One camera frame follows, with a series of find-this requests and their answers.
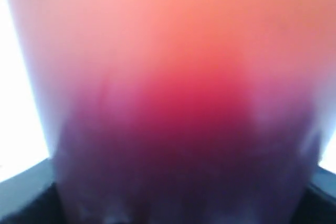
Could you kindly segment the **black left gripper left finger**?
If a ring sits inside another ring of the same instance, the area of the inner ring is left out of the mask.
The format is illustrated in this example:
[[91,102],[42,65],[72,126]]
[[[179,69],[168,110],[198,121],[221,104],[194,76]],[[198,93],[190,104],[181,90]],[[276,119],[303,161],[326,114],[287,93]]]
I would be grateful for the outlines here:
[[48,159],[1,182],[1,223],[62,223]]

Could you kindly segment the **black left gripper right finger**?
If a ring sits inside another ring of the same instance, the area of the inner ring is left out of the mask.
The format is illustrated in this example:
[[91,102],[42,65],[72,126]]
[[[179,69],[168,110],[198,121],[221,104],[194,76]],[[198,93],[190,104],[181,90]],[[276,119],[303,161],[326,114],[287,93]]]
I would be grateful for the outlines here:
[[320,166],[309,185],[309,215],[313,223],[335,223],[335,174]]

